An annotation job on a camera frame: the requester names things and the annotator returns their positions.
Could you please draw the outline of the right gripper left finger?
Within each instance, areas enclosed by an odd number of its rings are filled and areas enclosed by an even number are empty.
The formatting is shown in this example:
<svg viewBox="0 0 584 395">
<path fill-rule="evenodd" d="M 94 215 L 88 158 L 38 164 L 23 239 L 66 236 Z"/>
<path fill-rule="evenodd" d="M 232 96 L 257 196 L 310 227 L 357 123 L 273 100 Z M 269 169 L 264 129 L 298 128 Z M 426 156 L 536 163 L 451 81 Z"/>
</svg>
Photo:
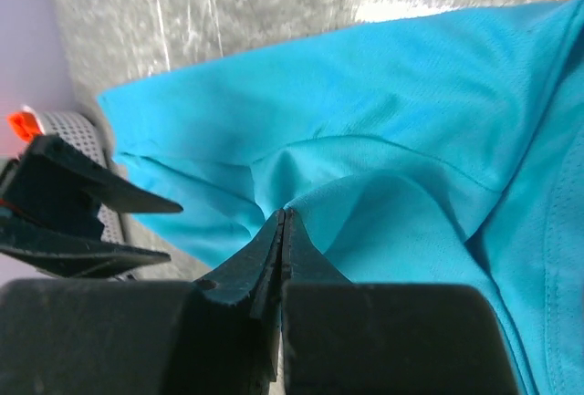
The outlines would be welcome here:
<svg viewBox="0 0 584 395">
<path fill-rule="evenodd" d="M 265 318 L 277 307 L 285 212 L 273 213 L 252 241 L 194 282 L 210 302 Z"/>
</svg>

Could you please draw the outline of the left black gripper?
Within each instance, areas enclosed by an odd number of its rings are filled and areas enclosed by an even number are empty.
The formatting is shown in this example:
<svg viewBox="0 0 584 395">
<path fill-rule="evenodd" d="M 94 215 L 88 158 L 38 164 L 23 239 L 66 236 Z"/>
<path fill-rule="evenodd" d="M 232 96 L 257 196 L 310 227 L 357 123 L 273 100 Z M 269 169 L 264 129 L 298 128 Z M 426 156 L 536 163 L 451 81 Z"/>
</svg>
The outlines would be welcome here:
<svg viewBox="0 0 584 395">
<path fill-rule="evenodd" d="M 57 135 L 36 137 L 1 170 L 1 253 L 64 278 L 111 278 L 167 263 L 169 254 L 102 242 L 106 205 L 118 213 L 181 213 Z"/>
</svg>

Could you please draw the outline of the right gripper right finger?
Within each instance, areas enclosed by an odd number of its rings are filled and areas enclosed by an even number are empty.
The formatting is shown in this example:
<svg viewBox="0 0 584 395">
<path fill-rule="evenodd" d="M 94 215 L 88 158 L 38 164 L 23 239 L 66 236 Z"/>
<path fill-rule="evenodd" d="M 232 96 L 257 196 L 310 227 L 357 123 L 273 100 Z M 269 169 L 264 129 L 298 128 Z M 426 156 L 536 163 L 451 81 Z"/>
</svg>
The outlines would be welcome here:
<svg viewBox="0 0 584 395">
<path fill-rule="evenodd" d="M 300 214 L 293 209 L 285 210 L 282 240 L 282 283 L 309 282 L 349 284 L 345 277 L 313 245 Z"/>
</svg>

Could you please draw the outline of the teal t shirt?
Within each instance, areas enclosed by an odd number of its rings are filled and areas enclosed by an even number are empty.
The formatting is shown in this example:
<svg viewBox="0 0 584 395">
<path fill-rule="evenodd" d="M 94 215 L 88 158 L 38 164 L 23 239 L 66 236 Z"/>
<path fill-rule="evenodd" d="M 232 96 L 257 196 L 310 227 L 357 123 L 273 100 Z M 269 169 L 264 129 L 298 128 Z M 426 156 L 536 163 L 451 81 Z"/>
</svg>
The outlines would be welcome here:
<svg viewBox="0 0 584 395">
<path fill-rule="evenodd" d="M 111 88 L 139 221 L 210 267 L 275 210 L 356 282 L 477 288 L 525 394 L 583 391 L 583 0 L 352 26 Z"/>
</svg>

